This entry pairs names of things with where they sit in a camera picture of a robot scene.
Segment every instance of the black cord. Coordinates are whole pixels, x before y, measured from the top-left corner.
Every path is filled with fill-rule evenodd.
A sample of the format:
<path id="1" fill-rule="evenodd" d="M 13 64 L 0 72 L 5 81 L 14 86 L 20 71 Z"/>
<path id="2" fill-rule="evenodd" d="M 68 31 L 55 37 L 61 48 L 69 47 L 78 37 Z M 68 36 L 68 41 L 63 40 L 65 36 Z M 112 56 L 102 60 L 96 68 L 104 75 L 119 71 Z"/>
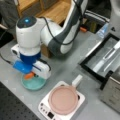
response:
<path id="1" fill-rule="evenodd" d="M 75 3 L 75 6 L 76 6 L 77 9 L 78 9 L 80 15 L 81 15 L 81 16 L 80 16 L 80 20 L 82 21 L 83 15 L 82 15 L 81 7 L 79 7 L 79 5 L 77 4 L 77 2 L 76 2 L 75 0 L 73 0 L 73 1 L 74 1 L 74 3 Z M 55 42 L 57 42 L 57 43 L 60 44 L 60 45 L 69 45 L 69 44 L 71 44 L 71 43 L 74 41 L 74 39 L 73 39 L 73 40 L 71 40 L 71 41 L 68 42 L 68 43 L 62 43 L 62 42 L 60 42 L 60 41 L 59 41 L 56 37 L 54 37 L 54 35 L 52 34 L 47 19 L 46 19 L 45 17 L 40 17 L 40 18 L 43 18 L 43 19 L 45 20 L 45 23 L 46 23 L 46 25 L 47 25 L 47 28 L 48 28 L 48 30 L 49 30 L 49 33 L 51 34 L 51 36 L 52 36 L 52 38 L 53 38 L 53 40 L 54 40 Z"/>
<path id="2" fill-rule="evenodd" d="M 3 32 L 3 34 L 0 37 L 0 40 L 3 38 L 3 36 L 7 33 L 8 30 L 10 29 L 6 29 L 5 32 Z M 5 58 L 3 58 L 3 56 L 1 55 L 1 51 L 0 51 L 0 57 L 7 63 L 9 63 L 10 65 L 13 65 L 13 62 L 6 60 Z"/>

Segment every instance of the gray countertop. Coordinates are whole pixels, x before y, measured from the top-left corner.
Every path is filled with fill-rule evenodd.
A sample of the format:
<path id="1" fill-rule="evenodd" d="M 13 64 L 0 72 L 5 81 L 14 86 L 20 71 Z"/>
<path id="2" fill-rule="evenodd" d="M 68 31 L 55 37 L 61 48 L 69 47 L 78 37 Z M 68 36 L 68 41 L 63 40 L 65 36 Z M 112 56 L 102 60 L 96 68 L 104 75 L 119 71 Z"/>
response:
<path id="1" fill-rule="evenodd" d="M 68 84 L 78 75 L 83 75 L 81 85 L 77 90 L 85 95 L 87 104 L 80 114 L 76 113 L 76 120 L 120 120 L 119 114 L 109 106 L 100 101 L 100 83 L 92 76 L 88 75 L 78 63 L 85 58 L 85 55 L 99 42 L 96 35 L 87 32 L 79 33 L 76 37 L 72 50 L 61 58 L 52 57 L 48 59 L 44 56 L 52 68 L 52 75 L 46 85 L 38 91 L 25 89 L 21 84 L 22 74 L 12 68 L 0 58 L 0 81 L 17 96 L 34 114 L 41 120 L 46 120 L 38 111 L 38 105 L 43 97 L 61 80 Z M 12 41 L 1 49 L 4 58 L 13 60 L 10 48 L 16 44 Z"/>

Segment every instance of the orange object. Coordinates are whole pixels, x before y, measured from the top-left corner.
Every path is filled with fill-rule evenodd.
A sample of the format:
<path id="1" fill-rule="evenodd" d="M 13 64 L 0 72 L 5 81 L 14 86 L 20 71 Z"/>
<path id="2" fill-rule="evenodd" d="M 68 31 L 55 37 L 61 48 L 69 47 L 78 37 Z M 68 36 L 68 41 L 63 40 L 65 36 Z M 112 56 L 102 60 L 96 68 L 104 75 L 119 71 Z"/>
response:
<path id="1" fill-rule="evenodd" d="M 24 79 L 25 80 L 28 80 L 28 79 L 31 79 L 32 77 L 34 77 L 34 73 L 33 72 L 30 72 L 30 73 L 28 73 L 28 74 L 26 74 L 25 76 L 24 76 Z"/>
<path id="2" fill-rule="evenodd" d="M 80 27 L 80 31 L 82 31 L 82 32 L 87 32 L 87 29 L 86 28 L 83 28 L 83 27 Z"/>

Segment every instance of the display screen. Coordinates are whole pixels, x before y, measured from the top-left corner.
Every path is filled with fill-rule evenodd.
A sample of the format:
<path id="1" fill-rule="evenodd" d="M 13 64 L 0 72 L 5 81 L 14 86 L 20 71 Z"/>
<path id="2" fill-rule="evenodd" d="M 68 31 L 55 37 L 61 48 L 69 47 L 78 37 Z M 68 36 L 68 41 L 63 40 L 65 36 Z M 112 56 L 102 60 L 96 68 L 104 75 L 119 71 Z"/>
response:
<path id="1" fill-rule="evenodd" d="M 51 119 L 54 117 L 54 115 L 53 115 L 51 112 L 48 113 L 48 116 L 49 116 Z"/>

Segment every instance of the black cable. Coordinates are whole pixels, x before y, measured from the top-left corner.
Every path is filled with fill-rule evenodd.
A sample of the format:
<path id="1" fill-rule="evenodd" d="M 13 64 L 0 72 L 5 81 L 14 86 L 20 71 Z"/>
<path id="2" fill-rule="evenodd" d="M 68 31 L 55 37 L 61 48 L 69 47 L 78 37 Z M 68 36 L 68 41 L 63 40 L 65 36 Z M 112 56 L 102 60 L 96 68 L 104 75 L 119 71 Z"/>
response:
<path id="1" fill-rule="evenodd" d="M 8 30 L 10 29 L 6 29 L 5 32 L 3 32 L 3 34 L 0 37 L 0 40 L 3 38 L 3 36 L 7 33 Z M 0 51 L 0 57 L 7 63 L 9 63 L 10 65 L 13 65 L 13 62 L 6 60 L 5 58 L 3 58 L 3 56 L 1 55 L 1 51 Z"/>
<path id="2" fill-rule="evenodd" d="M 80 20 L 82 21 L 83 15 L 82 15 L 81 7 L 79 7 L 79 5 L 77 4 L 77 2 L 76 2 L 75 0 L 73 0 L 73 1 L 74 1 L 74 3 L 75 3 L 75 6 L 76 6 L 77 9 L 78 9 L 80 15 L 81 15 Z M 40 17 L 40 18 L 43 18 L 43 19 L 45 20 L 45 23 L 46 23 L 46 25 L 47 25 L 47 28 L 48 28 L 48 30 L 49 30 L 49 33 L 51 34 L 51 36 L 52 36 L 52 38 L 53 38 L 53 40 L 54 40 L 55 42 L 57 42 L 57 43 L 60 44 L 60 45 L 69 45 L 69 44 L 71 44 L 71 43 L 74 41 L 74 39 L 73 39 L 73 40 L 71 40 L 71 41 L 68 42 L 68 43 L 62 43 L 62 42 L 60 42 L 60 41 L 59 41 L 56 37 L 54 37 L 54 35 L 52 34 L 47 19 L 46 19 L 45 17 Z"/>

